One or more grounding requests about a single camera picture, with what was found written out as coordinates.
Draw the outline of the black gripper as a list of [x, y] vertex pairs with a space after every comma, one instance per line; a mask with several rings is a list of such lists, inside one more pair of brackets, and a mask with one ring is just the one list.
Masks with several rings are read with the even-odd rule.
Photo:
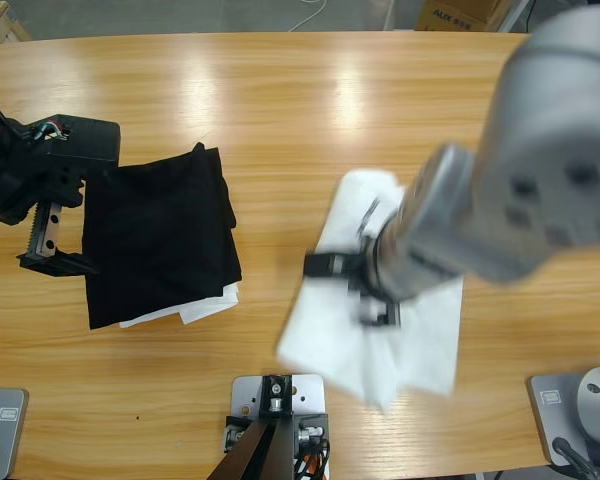
[[378, 242], [386, 236], [396, 252], [403, 248], [400, 236], [381, 232], [377, 237], [358, 232], [355, 236], [357, 249], [345, 251], [311, 251], [305, 254], [303, 276], [316, 279], [343, 280], [348, 290], [358, 292], [363, 302], [371, 299], [384, 305], [380, 313], [362, 313], [359, 322], [365, 327], [400, 327], [400, 303], [381, 286]]
[[35, 210], [27, 250], [17, 256], [22, 268], [52, 277], [99, 273], [89, 258], [57, 244], [61, 209], [83, 202], [77, 140], [84, 132], [83, 117], [56, 114], [23, 125], [0, 111], [0, 222], [16, 225]]

